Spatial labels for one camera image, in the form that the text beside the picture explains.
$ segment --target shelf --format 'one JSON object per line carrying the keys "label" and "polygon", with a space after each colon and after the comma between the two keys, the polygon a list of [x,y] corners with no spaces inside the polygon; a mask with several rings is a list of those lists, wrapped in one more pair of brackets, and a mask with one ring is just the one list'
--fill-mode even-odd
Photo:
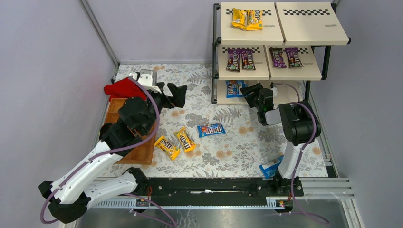
{"label": "shelf", "polygon": [[[287,68],[273,67],[273,59],[271,58],[269,48],[298,48],[298,54],[303,67],[288,67],[288,58],[285,51],[283,59]],[[322,79],[319,67],[315,59],[315,55],[310,46],[265,46],[267,55],[267,65],[269,66],[271,80],[311,80],[318,81]]]}
{"label": "shelf", "polygon": [[[255,81],[249,80],[246,81],[248,86],[252,86],[256,83],[260,82],[264,88],[270,88],[270,84],[272,81]],[[287,83],[295,88],[298,88],[298,83],[296,81],[273,81],[274,83]],[[295,91],[286,85],[278,85],[277,86],[277,96],[273,99],[274,105],[281,105],[290,102],[298,101],[298,96]],[[243,97],[233,97],[227,98],[227,84],[224,80],[217,80],[217,104],[218,105],[248,105],[245,98]]]}
{"label": "shelf", "polygon": [[[227,70],[229,49],[250,49],[253,51],[253,61],[256,70],[240,70],[240,72]],[[265,56],[264,46],[251,45],[220,45],[218,51],[218,80],[268,80],[269,70]]]}
{"label": "shelf", "polygon": [[[231,25],[232,8],[262,10],[263,30],[244,31]],[[273,2],[221,2],[222,45],[282,45],[284,42]]]}
{"label": "shelf", "polygon": [[349,41],[330,2],[278,2],[276,7],[285,45],[346,45]]}

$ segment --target cable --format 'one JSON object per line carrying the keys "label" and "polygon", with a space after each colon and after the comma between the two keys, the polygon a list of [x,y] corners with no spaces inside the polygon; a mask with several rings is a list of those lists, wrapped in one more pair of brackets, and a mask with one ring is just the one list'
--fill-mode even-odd
{"label": "cable", "polygon": [[[137,147],[137,146],[141,146],[141,145],[143,145],[144,143],[146,143],[147,141],[149,141],[149,140],[157,133],[158,125],[159,125],[159,123],[160,123],[160,113],[158,112],[158,106],[157,106],[157,104],[155,103],[155,100],[153,99],[153,97],[151,96],[151,94],[147,91],[147,89],[144,88],[140,83],[138,83],[138,82],[137,82],[136,80],[134,80],[133,78],[129,78],[129,79],[130,79],[131,81],[133,81],[133,82],[145,93],[145,95],[148,97],[148,99],[150,99],[151,103],[153,104],[153,107],[154,107],[154,110],[155,110],[155,115],[156,115],[155,128],[154,128],[153,132],[151,132],[151,134],[150,134],[146,139],[144,139],[143,141],[141,141],[141,142],[139,142],[139,143],[136,143],[136,144],[134,144],[134,145],[130,145],[130,146],[122,147],[122,148],[117,148],[117,149],[113,149],[113,150],[109,150],[109,151],[105,151],[105,152],[96,154],[96,155],[94,155],[94,156],[92,156],[91,158],[88,159],[90,162],[92,162],[95,158],[97,158],[97,157],[99,157],[99,156],[102,156],[102,155],[105,155],[105,154],[116,153],[116,152],[119,152],[119,151],[125,151],[125,150],[129,150],[129,149],[133,149],[133,148],[135,148],[135,147]],[[58,191],[60,190],[60,188],[62,188],[62,187],[67,183],[68,180],[70,180],[78,171],[80,171],[80,170],[81,170],[84,166],[86,166],[87,164],[88,164],[88,162],[84,162],[84,163],[82,163],[80,166],[78,166],[77,169],[75,169],[74,171],[72,171],[71,174],[68,175],[68,176],[64,179],[64,181],[62,181],[62,182],[59,184],[59,188],[55,189],[55,190],[48,196],[48,198],[45,200],[45,203],[43,204],[42,209],[41,209],[41,211],[40,211],[40,221],[41,221],[43,224],[52,224],[52,223],[54,223],[54,222],[57,222],[57,219],[52,220],[52,221],[46,221],[46,220],[43,218],[47,204],[49,203],[50,199],[56,194],[56,192],[58,192]]]}
{"label": "cable", "polygon": [[299,98],[299,92],[298,92],[298,90],[297,90],[293,85],[290,85],[290,84],[287,84],[287,83],[275,83],[275,85],[278,85],[278,86],[280,86],[280,85],[285,85],[285,86],[291,87],[291,88],[294,89],[294,91],[297,93],[298,102],[301,101],[300,98]]}
{"label": "cable", "polygon": [[172,216],[169,215],[166,210],[164,210],[163,208],[161,208],[160,205],[154,203],[153,201],[151,201],[151,200],[149,200],[149,199],[143,198],[143,197],[141,197],[141,196],[136,196],[136,195],[131,194],[131,193],[125,193],[124,195],[126,195],[126,196],[131,196],[131,197],[135,197],[135,198],[138,198],[138,199],[141,199],[141,200],[144,200],[144,201],[146,201],[146,202],[149,202],[149,203],[153,204],[153,205],[156,206],[160,211],[162,211],[166,216],[168,216],[168,218],[171,220],[171,222],[172,222],[173,224],[164,222],[164,221],[162,221],[161,219],[156,218],[156,217],[153,217],[153,216],[144,215],[144,214],[142,214],[142,213],[137,213],[137,215],[141,215],[141,216],[144,216],[144,217],[153,219],[153,220],[155,220],[155,221],[161,222],[161,223],[163,223],[163,224],[165,224],[165,225],[167,225],[167,226],[170,226],[170,227],[178,227],[178,224],[175,222],[175,220],[172,218]]}
{"label": "cable", "polygon": [[315,214],[315,213],[308,213],[308,212],[305,212],[305,211],[300,207],[300,205],[299,205],[298,202],[297,202],[297,199],[295,198],[294,188],[293,188],[293,186],[294,186],[294,178],[295,178],[295,174],[296,174],[296,172],[297,172],[299,163],[301,162],[301,159],[302,159],[302,155],[303,155],[303,152],[302,152],[302,151],[314,140],[315,135],[316,135],[316,132],[317,132],[317,126],[316,126],[316,122],[315,122],[315,117],[314,117],[313,113],[311,112],[311,110],[309,110],[305,105],[303,105],[303,104],[301,104],[301,103],[291,102],[291,104],[299,105],[299,106],[301,106],[303,109],[305,109],[305,111],[306,111],[306,112],[309,114],[309,116],[311,117],[312,125],[313,125],[312,135],[311,135],[311,137],[309,138],[309,140],[302,146],[301,150],[299,151],[299,156],[298,156],[298,159],[297,159],[297,163],[295,164],[294,171],[292,172],[292,176],[291,176],[291,186],[292,186],[292,187],[291,187],[291,195],[292,195],[292,199],[294,200],[295,205],[301,210],[301,212],[292,212],[291,214],[304,214],[304,215],[306,215],[308,218],[310,218],[311,220],[313,220],[313,221],[315,221],[315,222],[317,222],[317,223],[320,223],[320,224],[323,224],[323,225],[330,225],[330,221],[327,220],[325,217],[323,217],[323,216],[321,216],[321,215],[318,215],[318,214]]}

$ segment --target red cloth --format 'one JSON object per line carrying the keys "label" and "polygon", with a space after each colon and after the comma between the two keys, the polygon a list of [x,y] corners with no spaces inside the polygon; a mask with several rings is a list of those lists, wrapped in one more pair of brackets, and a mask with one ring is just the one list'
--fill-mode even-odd
{"label": "red cloth", "polygon": [[104,92],[106,95],[111,95],[109,101],[111,101],[112,98],[129,98],[133,96],[141,97],[143,100],[147,99],[144,92],[129,78],[105,86]]}

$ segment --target purple candy bar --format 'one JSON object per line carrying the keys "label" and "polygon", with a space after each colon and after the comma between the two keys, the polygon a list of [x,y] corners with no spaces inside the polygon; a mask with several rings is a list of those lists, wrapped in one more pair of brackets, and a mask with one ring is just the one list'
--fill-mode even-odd
{"label": "purple candy bar", "polygon": [[281,48],[269,48],[269,52],[271,58],[273,60],[273,67],[279,68],[287,68],[287,65],[284,63],[283,56],[281,56],[282,49]]}
{"label": "purple candy bar", "polygon": [[291,47],[286,48],[287,58],[289,62],[289,67],[303,67],[301,59],[299,58],[298,48]]}

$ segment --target floral tablecloth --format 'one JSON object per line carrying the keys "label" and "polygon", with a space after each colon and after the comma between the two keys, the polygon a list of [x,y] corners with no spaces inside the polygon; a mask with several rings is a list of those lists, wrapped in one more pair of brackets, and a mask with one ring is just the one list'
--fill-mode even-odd
{"label": "floral tablecloth", "polygon": [[[163,109],[157,138],[165,135],[181,149],[171,161],[155,148],[151,165],[115,164],[103,177],[120,176],[129,167],[140,167],[147,177],[264,177],[259,165],[278,158],[285,150],[282,126],[262,126],[256,109],[247,105],[215,105],[211,103],[211,64],[121,65],[117,80],[140,69],[154,69],[159,82],[187,85],[184,108]],[[168,88],[164,92],[171,95]],[[221,122],[226,134],[199,138],[198,125]],[[173,132],[186,126],[196,149],[185,153]],[[319,143],[306,149],[300,165],[300,176],[327,177]]]}

